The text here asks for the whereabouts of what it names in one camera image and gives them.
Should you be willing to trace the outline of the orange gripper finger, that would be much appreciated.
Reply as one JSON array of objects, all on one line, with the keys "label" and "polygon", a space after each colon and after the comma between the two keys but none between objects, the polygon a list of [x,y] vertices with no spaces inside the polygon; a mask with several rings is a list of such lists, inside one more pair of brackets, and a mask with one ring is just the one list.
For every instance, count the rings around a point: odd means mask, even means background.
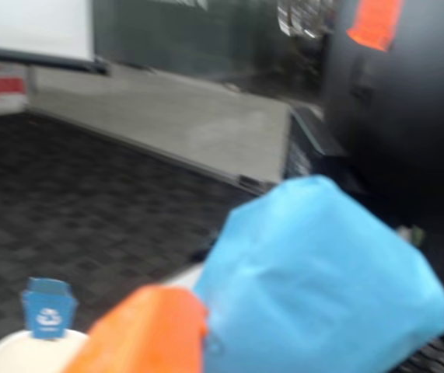
[{"label": "orange gripper finger", "polygon": [[193,292],[148,285],[98,319],[65,372],[202,372],[208,311]]}]

